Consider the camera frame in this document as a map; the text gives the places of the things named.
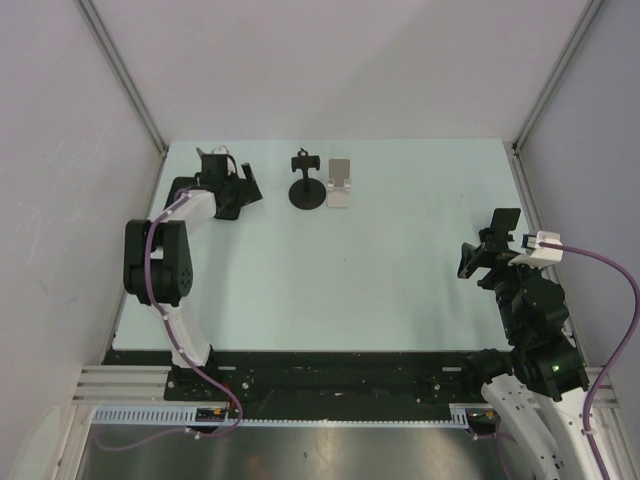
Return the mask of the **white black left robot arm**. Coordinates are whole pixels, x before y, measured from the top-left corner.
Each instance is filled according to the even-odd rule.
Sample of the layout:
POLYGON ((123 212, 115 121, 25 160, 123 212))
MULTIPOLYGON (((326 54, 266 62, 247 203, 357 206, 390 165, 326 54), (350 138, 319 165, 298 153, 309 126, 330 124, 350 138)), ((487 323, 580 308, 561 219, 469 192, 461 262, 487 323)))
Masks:
POLYGON ((238 220, 244 207, 263 196, 251 165, 237 164, 227 147, 196 152, 200 170, 173 180, 160 214, 126 224, 123 284, 160 319, 172 363, 196 366, 185 385, 207 400, 219 392, 221 376, 206 366, 212 347, 187 302, 195 279, 189 237, 213 220, 238 220))

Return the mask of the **black smartphone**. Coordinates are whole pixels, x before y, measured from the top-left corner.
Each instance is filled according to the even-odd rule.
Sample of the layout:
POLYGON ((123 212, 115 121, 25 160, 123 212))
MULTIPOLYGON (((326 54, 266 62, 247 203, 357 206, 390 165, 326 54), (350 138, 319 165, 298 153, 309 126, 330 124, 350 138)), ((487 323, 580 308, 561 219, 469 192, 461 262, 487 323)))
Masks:
POLYGON ((165 202, 165 213, 168 218, 182 215, 187 210, 192 203, 193 191, 197 185, 195 177, 181 176, 173 180, 165 202))

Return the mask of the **aluminium corner frame post right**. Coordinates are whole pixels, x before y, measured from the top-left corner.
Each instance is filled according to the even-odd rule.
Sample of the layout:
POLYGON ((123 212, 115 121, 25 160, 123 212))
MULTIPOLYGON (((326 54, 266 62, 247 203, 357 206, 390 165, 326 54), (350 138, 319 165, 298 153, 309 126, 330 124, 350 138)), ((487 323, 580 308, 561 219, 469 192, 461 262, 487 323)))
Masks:
POLYGON ((557 88, 560 86, 565 73, 578 54, 579 49, 586 41, 589 31, 592 29, 599 15, 607 6, 608 1, 590 0, 579 16, 578 22, 572 29, 569 38, 555 61, 550 74, 548 75, 542 90, 536 97, 533 106, 530 108, 522 126, 519 128, 515 138, 511 142, 512 150, 518 154, 526 144, 530 134, 535 128, 552 99, 557 88))

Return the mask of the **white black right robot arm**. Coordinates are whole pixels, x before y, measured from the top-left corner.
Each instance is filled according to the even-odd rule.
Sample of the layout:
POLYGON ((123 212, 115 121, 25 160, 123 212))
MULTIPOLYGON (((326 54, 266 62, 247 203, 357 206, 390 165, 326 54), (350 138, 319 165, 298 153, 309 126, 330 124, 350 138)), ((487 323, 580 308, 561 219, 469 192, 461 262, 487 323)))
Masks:
POLYGON ((564 289, 542 272, 572 253, 617 270, 634 293, 638 281, 619 263, 565 245, 551 232, 525 235, 523 254, 509 248, 513 237, 508 227, 486 227, 479 239, 479 246, 462 245, 457 275, 468 279, 477 269, 487 269, 478 285, 494 293, 512 350, 485 349, 469 356, 461 376, 463 393, 494 407, 538 478, 613 478, 612 462, 598 444, 592 407, 633 338, 639 317, 632 317, 598 376, 590 380, 580 352, 563 332, 569 316, 564 289))

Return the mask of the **aluminium corner frame post left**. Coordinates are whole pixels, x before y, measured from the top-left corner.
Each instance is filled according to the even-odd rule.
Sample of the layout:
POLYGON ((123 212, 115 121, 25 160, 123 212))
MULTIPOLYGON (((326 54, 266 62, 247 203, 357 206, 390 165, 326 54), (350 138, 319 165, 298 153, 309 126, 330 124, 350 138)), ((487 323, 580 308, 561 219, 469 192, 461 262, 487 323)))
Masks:
POLYGON ((167 142, 164 140, 160 129, 153 119, 95 2, 91 0, 74 0, 73 3, 101 51, 116 82, 124 93, 125 98, 133 109, 134 114, 143 126, 146 135, 157 152, 164 157, 168 150, 167 142))

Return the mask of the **white phone stand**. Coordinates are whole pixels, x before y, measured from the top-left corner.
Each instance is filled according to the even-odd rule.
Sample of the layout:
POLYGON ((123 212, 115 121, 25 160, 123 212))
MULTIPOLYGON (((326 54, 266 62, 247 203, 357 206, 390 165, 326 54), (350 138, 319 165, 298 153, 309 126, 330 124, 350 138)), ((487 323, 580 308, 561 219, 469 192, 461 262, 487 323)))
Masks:
POLYGON ((351 162, 346 158, 331 158, 326 203, 329 208, 348 208, 351 201, 351 162))

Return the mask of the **black round-base phone stand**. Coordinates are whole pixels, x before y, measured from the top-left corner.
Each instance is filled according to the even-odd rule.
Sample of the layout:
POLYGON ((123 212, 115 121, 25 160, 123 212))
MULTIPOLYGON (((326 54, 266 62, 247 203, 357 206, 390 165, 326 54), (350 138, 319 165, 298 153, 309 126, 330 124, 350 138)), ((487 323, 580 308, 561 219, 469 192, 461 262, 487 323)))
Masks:
POLYGON ((314 210, 319 208, 326 200, 326 187, 324 184, 309 176, 310 170, 319 171, 321 159, 318 155, 311 155, 304 148, 300 148, 297 154, 291 158, 292 172, 300 170, 302 178, 296 180, 290 187, 288 196, 291 204, 300 210, 314 210))

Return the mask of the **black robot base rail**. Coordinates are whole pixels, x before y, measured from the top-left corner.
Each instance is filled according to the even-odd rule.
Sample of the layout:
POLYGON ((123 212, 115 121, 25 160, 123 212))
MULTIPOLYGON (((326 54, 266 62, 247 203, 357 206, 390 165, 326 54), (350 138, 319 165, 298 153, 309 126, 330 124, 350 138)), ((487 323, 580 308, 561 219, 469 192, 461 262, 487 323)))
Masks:
POLYGON ((164 399, 227 401, 246 420, 421 422, 448 420, 452 404, 480 404, 484 381, 508 373, 505 352, 258 352, 210 355, 203 371, 171 362, 166 351, 110 350, 108 366, 166 366, 164 399))

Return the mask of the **aluminium corner frame post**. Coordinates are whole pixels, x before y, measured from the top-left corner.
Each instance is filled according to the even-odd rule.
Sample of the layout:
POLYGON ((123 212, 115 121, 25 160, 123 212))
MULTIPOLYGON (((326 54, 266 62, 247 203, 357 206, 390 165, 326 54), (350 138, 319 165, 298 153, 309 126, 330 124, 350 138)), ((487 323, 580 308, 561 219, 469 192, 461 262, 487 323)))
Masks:
POLYGON ((590 0, 579 16, 578 22, 572 29, 569 38, 555 61, 550 74, 548 75, 542 90, 536 97, 533 106, 530 108, 522 126, 519 128, 515 138, 511 142, 512 150, 518 154, 526 144, 530 134, 535 128, 552 99, 557 88, 560 86, 565 73, 578 54, 579 49, 586 41, 589 31, 592 29, 599 15, 607 6, 608 1, 590 0))
POLYGON ((116 82, 124 93, 125 98, 133 109, 134 114, 143 126, 146 135, 157 152, 164 157, 168 150, 167 142, 164 140, 160 129, 153 119, 95 2, 91 0, 74 0, 73 3, 101 51, 116 82))

